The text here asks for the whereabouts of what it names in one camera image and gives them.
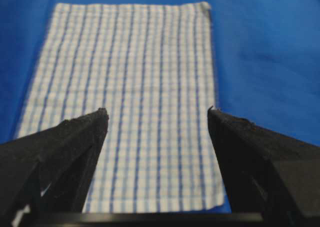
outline blue stripe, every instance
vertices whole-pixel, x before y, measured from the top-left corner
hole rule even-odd
[[[106,27],[105,27],[105,31],[109,30],[110,27],[110,20],[111,20],[111,15],[112,15],[112,11],[108,10],[107,11],[107,20],[106,20]],[[106,53],[109,53],[110,51],[106,51],[106,42],[107,42],[107,37],[109,35],[108,34],[104,34],[103,37],[103,41],[102,41],[102,50],[100,53],[100,58],[99,58],[99,64],[98,64],[98,73],[101,72],[101,67],[102,67],[102,60],[104,59],[104,55]],[[97,108],[97,95],[98,95],[98,86],[100,83],[100,75],[95,79],[91,77],[91,80],[95,80],[95,87],[94,87],[94,94],[93,94],[93,102],[92,102],[92,109],[96,110]]]
[[[37,105],[38,105],[40,92],[41,92],[41,89],[42,89],[42,87],[43,87],[43,82],[44,82],[44,79],[45,79],[45,76],[46,76],[47,70],[48,70],[49,59],[50,59],[50,56],[51,56],[51,52],[52,52],[52,49],[53,49],[53,45],[54,45],[54,43],[55,43],[55,40],[57,40],[57,34],[58,34],[58,32],[59,32],[58,30],[60,29],[61,16],[62,16],[62,14],[59,14],[58,23],[57,23],[57,25],[56,25],[55,33],[54,33],[53,38],[52,38],[53,41],[52,41],[52,43],[51,43],[51,45],[50,45],[50,48],[49,48],[49,51],[48,51],[48,54],[47,54],[47,58],[46,58],[46,60],[45,60],[45,65],[44,65],[44,70],[45,70],[45,71],[42,71],[40,83],[39,83],[38,88],[37,88],[37,90],[36,90],[36,96],[35,96],[35,100],[34,100],[35,105],[34,105],[33,108],[32,108],[32,112],[31,112],[30,119],[29,119],[29,122],[28,122],[27,132],[26,132],[27,135],[30,134],[30,132],[31,132],[31,124],[32,124],[33,121],[34,121],[34,116],[35,116],[35,113],[36,113],[36,108],[37,108]]]
[[[78,94],[79,93],[82,93],[82,89],[80,89],[80,85],[81,85],[81,82],[82,82],[82,78],[84,76],[84,68],[87,67],[87,64],[85,63],[85,58],[86,58],[86,55],[87,55],[87,51],[88,51],[88,46],[89,46],[89,42],[90,42],[90,37],[93,33],[93,25],[94,25],[94,19],[96,18],[96,8],[93,8],[93,14],[92,16],[90,17],[90,27],[89,27],[89,33],[86,35],[86,42],[85,42],[85,45],[84,45],[84,50],[83,52],[81,53],[81,64],[79,65],[80,66],[80,74],[79,74],[79,77],[77,79],[77,83],[76,83],[76,88],[79,88],[77,89],[74,93],[75,93],[75,96],[74,96],[74,99],[73,99],[73,104],[72,104],[72,113],[71,113],[71,118],[75,117],[76,115],[76,109],[80,109],[81,106],[78,106]]]
[[[186,25],[185,25],[185,51],[186,51],[186,76],[187,76],[187,85],[186,85],[186,94],[187,94],[187,106],[191,106],[190,102],[190,59],[189,59],[189,22],[190,22],[190,8],[188,7],[187,11],[187,17],[186,17]],[[186,108],[186,115],[188,118],[191,116],[190,108]],[[192,165],[193,162],[193,154],[192,154],[192,130],[191,130],[191,121],[189,121],[190,118],[187,121],[187,138],[188,138],[188,159],[189,159],[189,172],[190,172],[190,184],[191,184],[191,200],[190,200],[190,208],[191,210],[194,209],[194,198],[193,196],[195,195],[195,177],[194,177],[194,168]]]
[[[75,14],[75,18],[74,18],[74,26],[71,30],[71,38],[70,38],[70,41],[67,45],[67,48],[66,48],[66,53],[65,53],[65,56],[64,56],[64,60],[63,60],[63,67],[62,67],[62,71],[61,71],[61,74],[64,75],[65,72],[66,72],[66,65],[67,65],[67,58],[69,56],[69,52],[70,52],[70,46],[71,46],[71,43],[74,39],[74,36],[75,36],[75,26],[77,26],[77,23],[78,23],[78,9],[76,10],[76,14]],[[62,80],[63,80],[63,77],[61,76],[59,79],[58,79],[58,89],[56,91],[56,94],[55,94],[55,97],[54,97],[54,100],[53,100],[53,107],[52,107],[52,111],[51,111],[51,114],[50,114],[50,120],[49,120],[49,127],[51,127],[53,125],[53,122],[54,122],[54,117],[56,116],[56,111],[57,111],[57,102],[58,102],[58,98],[60,96],[60,92],[61,92],[61,88],[62,88]]]
[[[177,105],[177,126],[178,126],[178,174],[179,174],[179,209],[184,210],[183,205],[183,175],[182,175],[182,157],[181,157],[181,6],[179,6],[178,32],[177,32],[177,78],[178,78],[178,105]]]
[[[147,42],[149,37],[149,25],[150,25],[150,6],[147,6],[147,22],[146,33],[143,48],[143,61],[142,61],[142,76],[140,87],[140,103],[139,103],[139,121],[138,121],[138,137],[135,159],[135,173],[134,173],[134,187],[133,187],[133,212],[137,212],[137,193],[138,193],[138,179],[139,179],[139,162],[140,162],[140,149],[141,149],[141,126],[143,115],[143,103],[144,103],[144,85],[145,85],[145,73],[146,73],[146,55],[147,55]]]
[[[211,11],[208,10],[208,18],[210,22],[210,47],[211,47],[211,60],[212,60],[212,72],[213,72],[213,86],[214,86],[214,103],[215,108],[220,109],[220,100],[219,100],[219,81],[218,81],[218,70],[217,70],[217,61],[216,61],[216,50],[215,50],[215,40],[214,40],[214,24],[212,19]]]
[[[201,143],[201,127],[200,127],[200,107],[199,107],[199,80],[198,80],[198,50],[197,50],[197,18],[198,13],[196,5],[194,5],[194,20],[193,20],[193,48],[194,48],[194,77],[195,77],[195,99],[196,99],[196,131],[197,131],[197,142],[198,142],[198,152],[199,152],[199,168],[200,168],[200,185],[201,185],[201,202],[202,208],[206,208],[206,186],[205,186],[205,175],[204,175],[204,165],[202,156],[202,143]]]
[[[171,74],[171,71],[172,71],[172,43],[173,43],[173,38],[172,38],[172,34],[174,32],[174,10],[171,9],[171,22],[170,22],[170,33],[169,33],[169,45],[168,45],[168,54],[169,54],[169,63],[168,63],[168,77],[169,77],[169,91],[168,91],[168,101],[169,101],[169,104],[167,106],[168,108],[168,113],[167,113],[167,140],[166,140],[166,146],[167,146],[167,152],[168,152],[168,155],[167,155],[167,158],[168,158],[168,162],[170,163],[168,166],[168,186],[167,186],[167,192],[168,192],[168,198],[170,199],[170,197],[172,196],[172,171],[171,171],[171,163],[172,163],[172,156],[171,156],[171,131],[173,131],[170,126],[171,125],[171,121],[172,121],[172,118],[171,118],[171,115],[173,115],[173,111],[172,111],[172,92],[173,92],[173,89],[172,89],[172,74]],[[169,200],[168,201],[168,211],[170,212],[172,209],[172,201]]]
[[[47,92],[45,94],[44,103],[43,103],[42,111],[41,111],[41,114],[40,114],[40,119],[39,119],[39,122],[38,122],[37,131],[41,130],[42,123],[43,123],[43,120],[44,120],[44,115],[45,115],[45,111],[46,111],[46,107],[47,107],[49,94],[50,94],[50,91],[51,91],[52,83],[53,83],[55,75],[56,75],[58,60],[59,60],[59,57],[60,57],[60,51],[61,51],[62,45],[63,45],[63,43],[65,41],[65,36],[66,36],[66,33],[67,33],[67,29],[68,29],[71,10],[72,10],[72,5],[70,5],[70,9],[69,9],[68,15],[66,17],[66,23],[65,23],[65,26],[64,26],[63,35],[62,35],[60,44],[59,44],[59,46],[57,48],[57,52],[56,52],[56,56],[55,56],[55,62],[54,62],[53,70],[52,70],[52,73],[51,73],[49,86],[48,86]]]
[[[107,12],[107,21],[106,21],[106,28],[109,28],[110,25],[110,19],[111,19],[111,11]],[[100,53],[100,58],[99,58],[99,64],[98,64],[98,73],[101,72],[101,65],[102,65],[102,59],[103,59],[103,55],[105,53],[105,49],[106,49],[106,42],[107,42],[107,36],[108,34],[104,34],[104,38],[103,38],[103,44],[102,44],[102,50]],[[95,87],[94,87],[94,94],[93,94],[93,102],[92,102],[92,109],[96,110],[97,107],[97,94],[98,94],[98,86],[99,86],[99,82],[100,82],[100,78],[98,77],[97,80],[95,81]],[[85,212],[89,212],[91,209],[91,201],[92,201],[92,194],[94,191],[94,185],[95,185],[95,181],[96,181],[96,175],[93,175],[92,181],[91,181],[91,185],[88,191],[88,196],[87,196],[87,200],[86,200],[86,206],[85,206]]]
[[[145,173],[145,185],[146,185],[146,189],[147,191],[145,192],[145,196],[144,196],[144,208],[146,212],[149,212],[149,192],[150,192],[150,151],[151,151],[151,130],[152,130],[152,109],[153,109],[153,93],[154,93],[154,76],[155,76],[155,50],[156,50],[156,36],[158,34],[158,22],[159,22],[159,12],[157,11],[155,16],[155,23],[154,23],[154,35],[153,35],[153,41],[152,41],[152,54],[151,54],[151,85],[150,85],[150,98],[149,98],[149,110],[148,110],[148,131],[147,131],[147,144],[146,144],[146,173]]]
[[[93,50],[92,50],[90,64],[89,64],[89,68],[88,68],[88,77],[87,77],[86,83],[85,83],[84,98],[83,98],[83,104],[82,104],[82,115],[84,115],[85,112],[86,112],[87,98],[88,98],[88,88],[89,88],[89,84],[90,84],[90,78],[91,78],[91,73],[92,73],[92,65],[93,65],[93,62],[94,62],[94,57],[95,57],[95,53],[96,53],[98,38],[99,38],[99,35],[100,35],[101,20],[102,20],[102,15],[103,14],[104,14],[104,8],[103,8],[103,5],[101,4],[100,5],[99,23],[98,23],[98,27],[97,27],[97,30],[96,30]]]
[[[205,35],[205,33],[206,33],[206,22],[205,22],[206,14],[210,15],[210,11],[206,10],[206,13],[202,14],[202,21],[201,21],[202,22],[203,66],[205,68],[202,73],[203,73],[204,83],[205,83],[205,105],[206,105],[206,108],[209,108],[209,102],[208,102],[208,98],[209,98],[208,77],[210,76],[210,71],[208,71],[207,52],[206,52],[206,41],[207,41],[206,40],[206,35]],[[217,183],[216,183],[216,169],[215,169],[216,156],[215,156],[214,149],[212,147],[212,142],[211,142],[211,139],[210,139],[209,132],[206,134],[206,139],[207,139],[207,143],[208,143],[208,146],[207,146],[208,152],[209,153],[211,152],[213,154],[213,155],[209,156],[210,157],[209,160],[210,160],[210,172],[211,172],[211,176],[212,176],[212,180],[213,180],[212,198],[213,198],[213,203],[216,204],[217,203]]]
[[[116,86],[118,81],[113,82],[113,90],[111,93],[107,93],[107,89],[109,86],[109,75],[110,75],[110,69],[111,69],[111,65],[112,65],[112,57],[113,57],[113,51],[114,51],[114,46],[115,46],[115,41],[117,38],[117,30],[118,30],[118,23],[120,23],[119,21],[119,15],[120,15],[120,7],[119,5],[116,6],[116,12],[115,12],[116,16],[115,16],[115,21],[114,21],[114,27],[113,27],[113,35],[112,35],[112,40],[111,40],[111,47],[110,47],[110,51],[109,51],[109,57],[108,57],[108,62],[107,62],[107,67],[106,67],[106,78],[104,81],[104,89],[103,89],[103,100],[102,100],[102,106],[105,107],[106,106],[106,101],[107,101],[107,94],[112,94],[112,105],[111,105],[111,110],[109,110],[110,113],[110,118],[109,118],[109,123],[108,123],[108,135],[106,136],[106,148],[105,148],[105,158],[103,160],[103,168],[102,168],[102,177],[101,177],[101,181],[102,183],[106,182],[106,166],[108,166],[109,163],[109,155],[110,155],[110,142],[111,142],[111,138],[112,138],[112,133],[113,133],[113,121],[114,121],[114,109],[115,109],[115,104],[116,104],[116,94],[117,91],[115,91]],[[124,16],[122,16],[122,19],[127,19],[127,12],[124,12]],[[120,40],[118,40],[118,42],[120,44],[123,43],[123,39],[124,39],[124,32],[125,32],[125,25],[126,23],[122,24],[122,28],[121,28],[121,34],[120,34]],[[117,63],[115,65],[116,68],[119,68],[119,60],[120,60],[120,54],[118,55],[117,58]],[[102,188],[100,190],[99,193],[99,197],[101,200],[104,199],[104,194],[105,194],[105,189]],[[98,211],[101,212],[103,210],[103,206],[102,206],[103,202],[100,201],[99,205],[98,205]]]
[[[136,40],[136,43],[135,43],[135,51],[134,51],[134,64],[133,64],[133,77],[132,77],[132,84],[131,84],[131,92],[130,92],[130,105],[129,105],[129,109],[132,110],[134,108],[134,99],[135,99],[135,93],[136,93],[136,90],[135,90],[135,85],[136,85],[136,76],[137,76],[137,56],[138,56],[138,50],[139,50],[139,43],[140,43],[140,38],[141,38],[141,31],[142,31],[142,28],[141,28],[141,25],[142,25],[142,18],[141,18],[141,15],[143,13],[143,11],[140,9],[139,10],[140,12],[140,17],[138,18],[139,19],[139,22],[138,22],[138,34],[137,34],[137,40]],[[133,114],[130,114],[129,115],[129,125],[128,125],[128,131],[127,133],[129,134],[129,136],[131,135],[132,131],[133,131],[133,118],[134,118],[134,115]],[[129,174],[129,162],[130,162],[130,155],[129,155],[129,151],[130,151],[130,148],[131,148],[131,138],[129,137],[127,140],[126,140],[126,149],[125,149],[125,167],[124,167],[124,178],[123,178],[123,185],[122,185],[122,196],[121,198],[123,200],[126,199],[126,195],[127,195],[127,184],[128,184],[128,174]],[[126,211],[126,204],[125,202],[123,201],[121,203],[121,211],[122,212],[125,212]]]
[[[165,42],[165,25],[166,25],[166,7],[163,6],[163,20],[161,31],[161,46],[160,46],[160,89],[159,89],[159,103],[158,103],[158,123],[157,123],[157,165],[156,165],[156,211],[161,211],[160,205],[160,186],[161,186],[161,125],[162,125],[162,94],[163,94],[163,71],[164,71],[164,42]]]
[[[113,27],[113,35],[112,35],[111,47],[110,47],[110,50],[109,50],[109,57],[108,57],[107,68],[106,68],[106,78],[105,78],[104,87],[103,87],[103,100],[102,100],[102,106],[103,107],[106,106],[106,101],[107,101],[107,88],[108,88],[108,83],[109,83],[109,75],[110,75],[110,68],[111,68],[112,53],[114,51],[116,34],[117,34],[118,19],[119,19],[119,5],[116,6],[115,21],[114,21],[114,27]]]
[[[127,46],[127,51],[126,51],[126,55],[125,55],[125,63],[124,63],[124,77],[123,77],[122,92],[121,92],[120,120],[119,120],[119,125],[118,125],[118,130],[117,130],[117,143],[116,143],[116,149],[115,149],[115,160],[114,160],[113,176],[112,176],[112,182],[111,182],[110,209],[109,209],[109,211],[111,213],[114,210],[114,196],[115,196],[115,190],[116,190],[116,180],[117,180],[117,171],[118,171],[118,162],[119,162],[120,141],[121,141],[121,134],[122,134],[122,122],[123,122],[124,108],[125,108],[125,98],[126,98],[128,60],[129,60],[129,53],[130,53],[131,40],[132,40],[132,32],[133,32],[133,26],[134,26],[134,16],[135,16],[135,9],[134,8],[135,8],[135,6],[132,5],[131,22],[130,22],[130,30],[129,30],[129,39],[128,39],[128,46]]]
[[[83,20],[82,20],[79,40],[78,40],[78,43],[77,43],[76,48],[75,48],[75,53],[74,53],[73,60],[72,60],[71,72],[70,72],[70,75],[69,75],[69,80],[68,80],[68,84],[66,86],[66,91],[65,91],[65,95],[64,95],[64,99],[63,99],[62,111],[61,111],[61,116],[60,116],[60,120],[61,121],[65,118],[67,100],[68,100],[68,96],[69,96],[69,92],[70,92],[71,82],[72,82],[72,79],[73,79],[73,76],[74,76],[74,71],[75,71],[75,66],[76,66],[76,59],[78,57],[79,46],[80,46],[80,43],[81,43],[81,40],[82,40],[82,36],[83,36],[83,33],[84,33],[84,28],[85,28],[85,23],[86,23],[86,18],[87,18],[87,11],[88,11],[88,6],[86,5],[85,9],[84,9],[84,14],[83,14]]]

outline towel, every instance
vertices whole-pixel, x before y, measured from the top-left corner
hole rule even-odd
[[[206,2],[59,3],[16,136],[105,107],[108,133],[84,212],[210,209],[224,203],[207,124],[214,79]]]

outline blue fabric backdrop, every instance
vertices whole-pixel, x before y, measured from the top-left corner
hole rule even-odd
[[[55,3],[199,1],[212,6],[218,107],[320,146],[320,0],[0,0],[0,143],[13,137]]]

